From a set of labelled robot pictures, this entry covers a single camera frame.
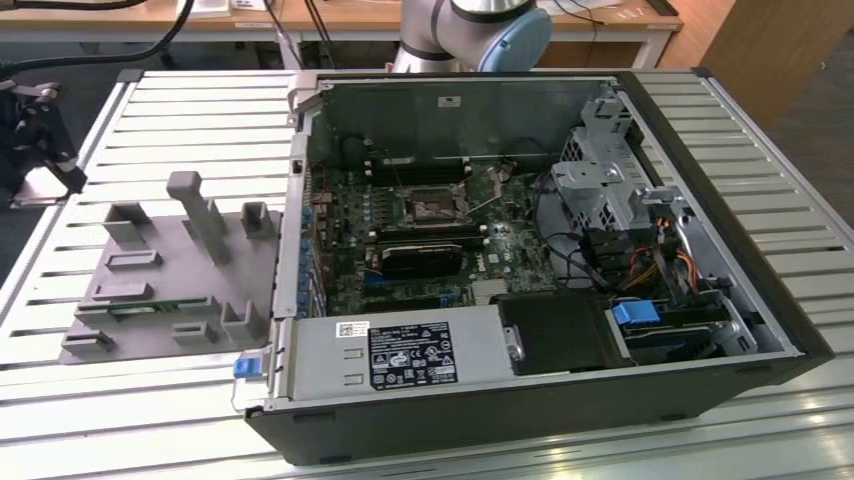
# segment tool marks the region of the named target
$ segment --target desk leg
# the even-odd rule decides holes
[[[646,42],[644,42],[644,46],[638,51],[636,63],[632,65],[632,68],[656,68],[658,61],[662,58],[662,54],[665,53],[668,40],[670,40],[670,35],[673,35],[670,30],[648,33],[649,36]]]
[[[279,43],[279,52],[282,53],[282,65],[285,70],[301,70],[299,66],[302,64],[302,56],[299,51],[299,42],[301,36],[299,34],[294,34],[291,32],[286,32],[285,35],[289,37],[285,38],[282,33],[277,33],[277,43]]]

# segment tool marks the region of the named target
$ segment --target wooden cabinet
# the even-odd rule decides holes
[[[853,0],[670,0],[685,22],[660,68],[712,70],[769,126],[854,24]]]

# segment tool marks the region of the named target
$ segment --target metal slatted table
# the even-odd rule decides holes
[[[852,230],[712,79],[640,78],[838,358],[697,419],[334,467],[289,465],[233,409],[238,354],[58,365],[110,202],[167,199],[173,170],[206,177],[222,211],[282,209],[289,74],[149,72],[119,83],[83,148],[91,183],[50,207],[0,291],[0,477],[846,477],[854,463]],[[670,173],[649,150],[666,182]]]

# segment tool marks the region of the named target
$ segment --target wooden desk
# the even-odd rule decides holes
[[[399,40],[401,0],[327,0],[317,1],[317,5],[333,40]],[[601,8],[593,12],[594,19],[608,25],[597,27],[590,66],[656,67],[673,32],[682,27],[680,18],[658,15],[646,0],[629,0],[616,8]],[[584,66],[593,40],[593,25],[570,15],[552,18],[556,25],[553,42],[558,44],[546,52],[541,66]],[[303,0],[286,0],[282,19],[294,42],[319,39]]]
[[[327,0],[317,4],[333,40],[399,39],[399,0]],[[303,0],[281,0],[277,8],[293,41],[318,40]],[[608,25],[598,27],[590,66],[654,67],[672,33],[682,26],[680,18],[660,16],[646,0],[629,0],[617,8],[597,9],[594,18]],[[546,52],[541,66],[584,66],[590,47],[589,43],[578,42],[590,42],[593,26],[569,15],[553,20],[553,41],[558,43]],[[175,0],[149,0],[143,5],[111,12],[19,10],[0,13],[0,41],[151,42],[163,36],[174,21]],[[175,40],[274,41],[275,33],[266,12],[237,10],[230,17],[191,19]]]
[[[275,8],[282,8],[282,0]],[[267,12],[234,10],[230,17],[191,19],[177,41],[275,41]],[[17,10],[0,12],[0,41],[153,42],[175,23],[175,0],[109,12]]]

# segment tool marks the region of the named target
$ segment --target green circuit board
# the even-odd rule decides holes
[[[472,284],[480,280],[504,279],[512,292],[556,288],[556,273],[528,218],[533,175],[512,176],[498,161],[473,162],[472,168],[466,180],[452,185],[377,187],[361,172],[338,169],[314,175],[315,211],[321,211],[317,244],[329,315],[365,313],[377,302],[437,297],[442,308],[470,306],[476,304]],[[462,268],[454,275],[386,280],[366,262],[366,255],[375,250],[367,241],[370,232],[406,229],[411,215],[405,198],[433,198],[434,193],[449,190],[456,192],[462,209],[452,216],[440,210],[441,203],[429,210],[425,203],[421,212],[438,222],[448,216],[445,221],[489,229],[485,245],[464,250]]]

